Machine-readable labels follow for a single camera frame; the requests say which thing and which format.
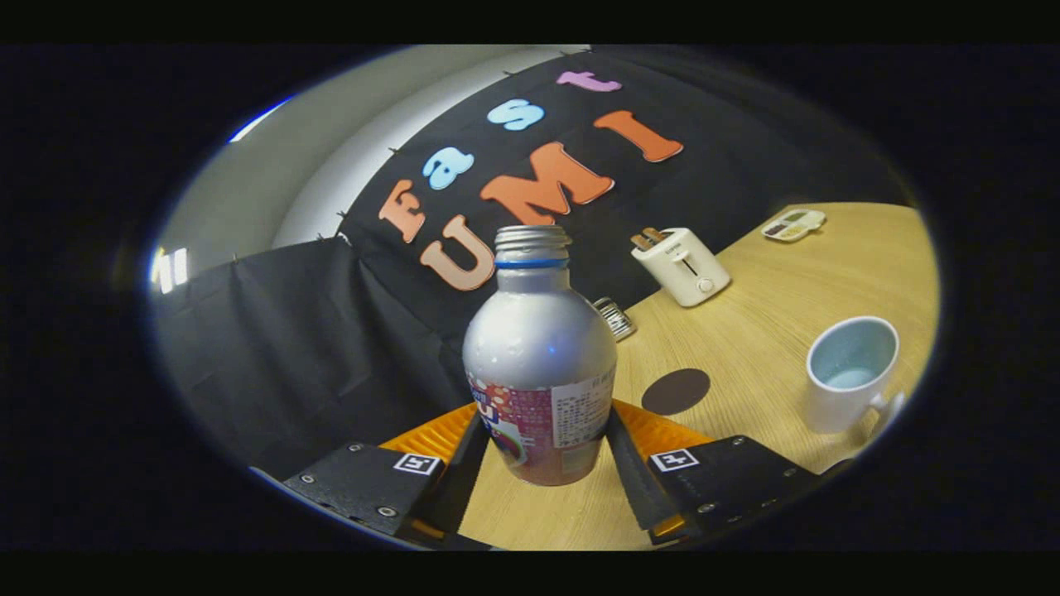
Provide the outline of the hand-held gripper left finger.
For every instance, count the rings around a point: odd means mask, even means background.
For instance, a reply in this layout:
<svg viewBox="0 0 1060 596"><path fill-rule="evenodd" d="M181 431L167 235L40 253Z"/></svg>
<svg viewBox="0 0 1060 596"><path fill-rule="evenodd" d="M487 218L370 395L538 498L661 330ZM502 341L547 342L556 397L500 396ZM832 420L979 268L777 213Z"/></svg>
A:
<svg viewBox="0 0 1060 596"><path fill-rule="evenodd" d="M379 445L347 442L282 484L326 516L398 546L487 550L460 526L489 437L469 403Z"/></svg>

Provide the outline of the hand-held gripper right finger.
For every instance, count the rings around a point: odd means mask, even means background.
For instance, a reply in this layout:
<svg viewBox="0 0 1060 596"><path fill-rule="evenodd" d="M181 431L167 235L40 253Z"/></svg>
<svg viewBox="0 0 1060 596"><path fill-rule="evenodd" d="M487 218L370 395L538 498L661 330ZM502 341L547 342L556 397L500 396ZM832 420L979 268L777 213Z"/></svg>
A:
<svg viewBox="0 0 1060 596"><path fill-rule="evenodd" d="M613 402L605 436L634 518L656 546L742 531L825 478L748 436L712 439L626 402Z"/></svg>

